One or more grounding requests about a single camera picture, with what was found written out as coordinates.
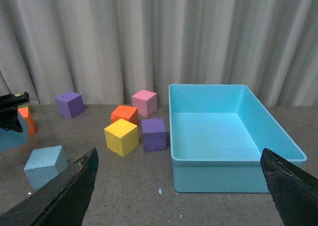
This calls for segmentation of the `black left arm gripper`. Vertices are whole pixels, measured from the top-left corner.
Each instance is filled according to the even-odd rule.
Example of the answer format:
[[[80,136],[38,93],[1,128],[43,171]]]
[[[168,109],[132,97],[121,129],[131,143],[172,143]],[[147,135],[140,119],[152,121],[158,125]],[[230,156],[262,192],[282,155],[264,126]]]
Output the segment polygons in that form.
[[[20,96],[12,93],[0,97],[0,127],[6,131],[23,132],[23,127],[18,119],[18,106],[30,101],[29,93]]]

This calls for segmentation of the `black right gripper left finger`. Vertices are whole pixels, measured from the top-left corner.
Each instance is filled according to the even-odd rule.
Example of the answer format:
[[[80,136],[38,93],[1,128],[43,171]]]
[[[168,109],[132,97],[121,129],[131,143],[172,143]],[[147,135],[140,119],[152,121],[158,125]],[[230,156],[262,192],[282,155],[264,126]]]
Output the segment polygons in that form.
[[[0,216],[2,226],[80,226],[94,191],[98,170],[95,148],[33,195]]]

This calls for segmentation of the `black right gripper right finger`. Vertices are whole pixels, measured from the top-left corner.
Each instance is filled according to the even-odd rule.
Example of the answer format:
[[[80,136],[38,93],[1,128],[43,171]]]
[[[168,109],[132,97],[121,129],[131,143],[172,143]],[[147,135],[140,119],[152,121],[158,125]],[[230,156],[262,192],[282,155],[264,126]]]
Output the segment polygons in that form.
[[[260,158],[267,188],[285,226],[318,224],[318,179],[265,148]]]

